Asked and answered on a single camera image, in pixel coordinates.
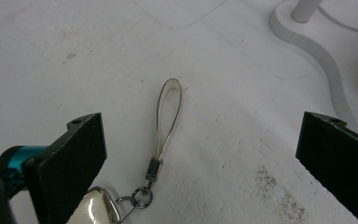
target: curved white edge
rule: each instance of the curved white edge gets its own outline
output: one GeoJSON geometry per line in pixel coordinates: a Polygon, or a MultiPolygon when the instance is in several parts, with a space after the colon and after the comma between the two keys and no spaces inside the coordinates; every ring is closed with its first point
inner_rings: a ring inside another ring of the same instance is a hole
{"type": "Polygon", "coordinates": [[[269,27],[282,41],[305,50],[320,64],[327,75],[330,84],[331,99],[338,118],[346,121],[348,123],[347,127],[358,133],[358,120],[353,115],[348,104],[348,98],[343,90],[341,71],[337,66],[337,62],[331,54],[316,41],[290,29],[291,26],[304,25],[293,21],[290,17],[296,3],[297,1],[285,1],[278,5],[269,17],[269,27]]]}

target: white surface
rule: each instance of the white surface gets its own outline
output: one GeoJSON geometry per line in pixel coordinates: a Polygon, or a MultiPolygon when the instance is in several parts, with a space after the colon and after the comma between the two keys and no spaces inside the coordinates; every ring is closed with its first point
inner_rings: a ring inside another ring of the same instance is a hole
{"type": "Polygon", "coordinates": [[[329,77],[337,116],[358,133],[358,31],[330,21],[316,11],[306,24],[290,17],[296,1],[285,1],[272,13],[271,30],[282,40],[312,55],[329,77]]]}
{"type": "Polygon", "coordinates": [[[358,0],[328,0],[321,9],[333,20],[358,30],[358,0]]]}
{"type": "MultiPolygon", "coordinates": [[[[295,159],[303,112],[335,111],[322,68],[270,31],[279,3],[0,1],[0,154],[101,111],[95,184],[128,195],[155,150],[160,88],[177,77],[183,111],[155,201],[128,223],[358,223],[295,159]]],[[[27,192],[11,204],[36,223],[27,192]]]]}

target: black clamp jaw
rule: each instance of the black clamp jaw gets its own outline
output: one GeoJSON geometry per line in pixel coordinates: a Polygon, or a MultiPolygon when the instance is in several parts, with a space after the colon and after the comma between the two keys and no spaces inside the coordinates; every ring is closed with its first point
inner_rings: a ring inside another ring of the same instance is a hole
{"type": "Polygon", "coordinates": [[[346,124],[305,112],[296,157],[358,218],[358,134],[346,124]]]}
{"type": "Polygon", "coordinates": [[[74,119],[67,128],[49,147],[11,147],[0,156],[0,223],[16,223],[8,200],[22,189],[39,223],[66,223],[76,210],[106,160],[102,115],[74,119]]]}

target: white table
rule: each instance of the white table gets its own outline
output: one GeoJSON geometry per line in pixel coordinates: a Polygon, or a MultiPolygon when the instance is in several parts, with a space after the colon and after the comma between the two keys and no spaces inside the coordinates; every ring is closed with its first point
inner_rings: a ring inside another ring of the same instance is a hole
{"type": "MultiPolygon", "coordinates": [[[[270,31],[280,2],[0,1],[0,154],[102,112],[95,184],[130,194],[176,77],[183,111],[156,198],[128,223],[358,223],[295,158],[303,112],[336,114],[321,67],[270,31]]],[[[11,205],[36,223],[28,192],[11,205]]]]}

